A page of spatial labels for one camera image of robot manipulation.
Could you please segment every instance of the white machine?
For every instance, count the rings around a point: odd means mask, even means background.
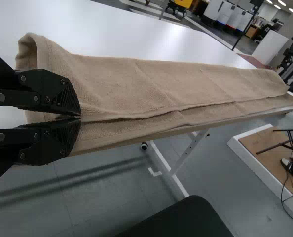
[[[216,20],[216,27],[223,29],[224,26],[227,24],[230,16],[235,10],[235,5],[230,2],[225,1],[222,5],[222,8],[219,11],[219,15]]]
[[[230,32],[235,31],[237,27],[240,25],[242,18],[245,14],[246,14],[245,10],[243,10],[242,8],[238,6],[235,7],[224,29]]]
[[[224,3],[224,0],[211,0],[201,18],[201,21],[206,25],[213,25]]]
[[[249,12],[247,12],[247,11],[245,12],[245,15],[242,15],[241,22],[238,25],[238,27],[236,28],[235,34],[239,35],[244,31],[245,27],[249,23],[249,21],[250,21],[252,16],[253,15],[250,14]]]

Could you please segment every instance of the floor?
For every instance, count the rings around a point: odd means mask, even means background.
[[[161,0],[152,0],[149,6],[145,6],[145,2],[146,2],[145,0],[109,0],[109,1],[92,0],[92,1],[106,4],[112,7],[117,7],[126,11],[131,11],[136,14],[157,18],[157,19],[163,9],[161,4],[163,1]],[[205,32],[229,48],[232,48],[238,39],[238,37],[235,35],[229,34],[225,31],[222,31],[213,27],[209,27],[201,23],[200,18],[196,15],[192,15],[191,12],[189,12],[189,15],[185,18],[182,17],[181,13],[179,13],[176,16],[173,16],[172,13],[173,11],[171,9],[168,9],[168,11],[164,13],[163,21],[167,21],[173,24],[188,27],[197,31]],[[239,41],[239,43],[237,44],[236,49],[238,53],[252,55],[252,53],[257,48],[257,46],[258,46],[257,43],[250,40],[248,37],[243,36],[241,40]]]
[[[272,124],[293,128],[293,112],[210,129],[177,176],[205,198],[236,237],[293,237],[280,200],[227,146],[237,134]],[[156,140],[168,163],[187,135]],[[12,168],[0,178],[0,237],[111,237],[177,202],[167,176],[153,177],[152,150],[139,144]]]

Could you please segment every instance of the white platform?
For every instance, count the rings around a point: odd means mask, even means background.
[[[254,133],[271,128],[272,125],[268,124],[254,130],[239,134],[232,137],[228,141],[228,146],[238,155],[238,157],[263,181],[263,183],[280,199],[281,189],[283,185],[275,178],[254,156],[250,153],[239,139],[252,135]],[[282,199],[285,200],[292,196],[287,188],[284,188]],[[293,197],[284,202],[284,205],[289,208],[293,213]]]

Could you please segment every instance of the towel fold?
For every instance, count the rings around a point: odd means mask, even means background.
[[[67,77],[75,88],[83,123],[73,154],[293,104],[272,70],[80,56],[28,33],[19,40],[16,69],[34,68]],[[26,115],[29,122],[57,116]]]

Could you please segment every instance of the white table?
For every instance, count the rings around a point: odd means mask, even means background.
[[[15,56],[18,52],[17,41],[27,32],[44,35],[75,54],[255,68],[206,33],[88,0],[0,0],[0,57],[12,67],[15,67]],[[193,142],[173,168],[170,168],[151,142],[167,171],[187,196],[188,193],[176,177],[176,172],[205,134],[192,133],[193,131],[206,131],[213,126],[292,110],[293,106],[290,106],[200,126],[172,129],[132,140],[131,143],[189,132]],[[13,128],[25,123],[24,111],[0,107],[0,128]]]

